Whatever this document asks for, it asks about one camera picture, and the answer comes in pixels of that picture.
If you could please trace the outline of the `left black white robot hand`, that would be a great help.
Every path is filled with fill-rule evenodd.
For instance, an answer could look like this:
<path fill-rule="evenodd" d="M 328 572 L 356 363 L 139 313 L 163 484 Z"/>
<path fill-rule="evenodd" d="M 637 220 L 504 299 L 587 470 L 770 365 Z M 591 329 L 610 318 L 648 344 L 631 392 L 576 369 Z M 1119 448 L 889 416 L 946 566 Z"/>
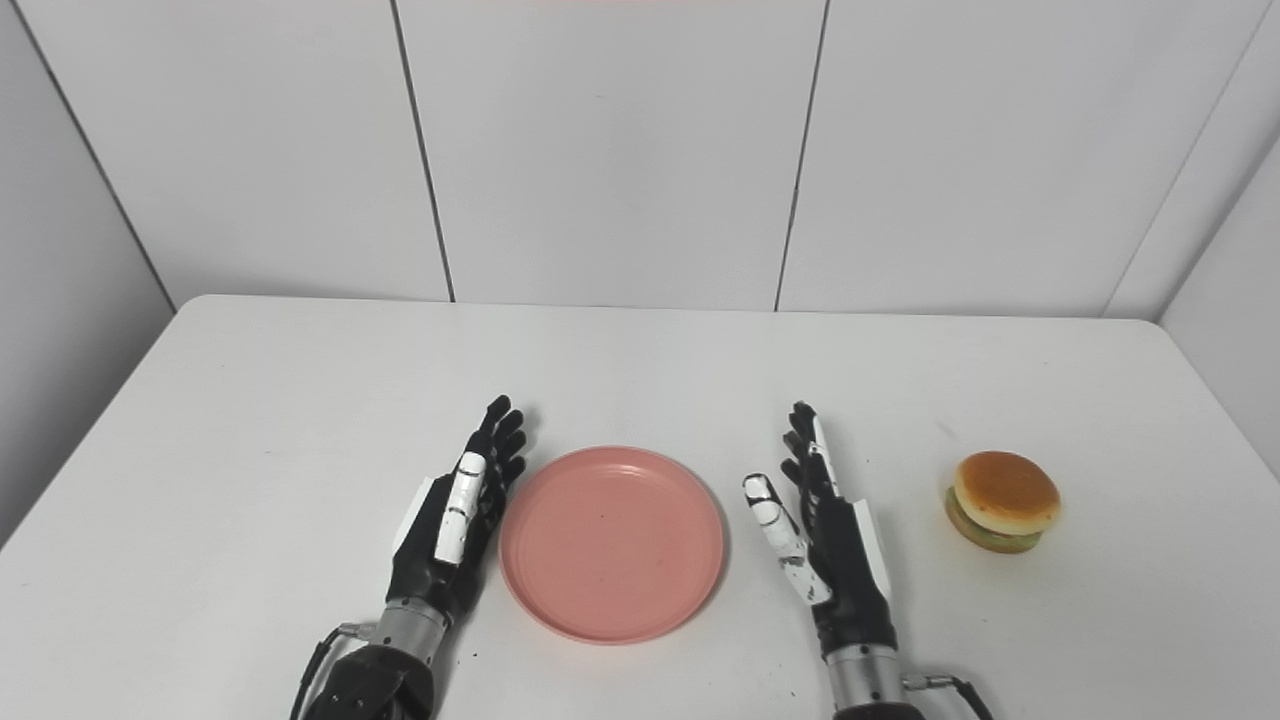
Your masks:
<path fill-rule="evenodd" d="M 481 564 L 524 474 L 524 413 L 507 395 L 486 407 L 448 473 L 420 487 L 397 536 L 385 601 L 420 601 L 454 624 L 481 589 Z"/>

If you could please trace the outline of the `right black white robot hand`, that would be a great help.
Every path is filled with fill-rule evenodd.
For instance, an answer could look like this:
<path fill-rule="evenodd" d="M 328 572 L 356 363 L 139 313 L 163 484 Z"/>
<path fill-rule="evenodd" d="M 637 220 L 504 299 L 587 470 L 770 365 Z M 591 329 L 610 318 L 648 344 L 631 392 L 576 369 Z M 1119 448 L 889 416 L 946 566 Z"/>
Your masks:
<path fill-rule="evenodd" d="M 742 479 L 748 506 L 783 574 L 810 609 L 824 656 L 864 644 L 896 650 L 890 598 L 868 555 L 870 525 L 837 487 L 820 419 L 813 406 L 797 401 L 788 424 L 783 445 L 791 455 L 780 469 L 797 491 L 800 516 L 792 516 L 760 473 Z"/>

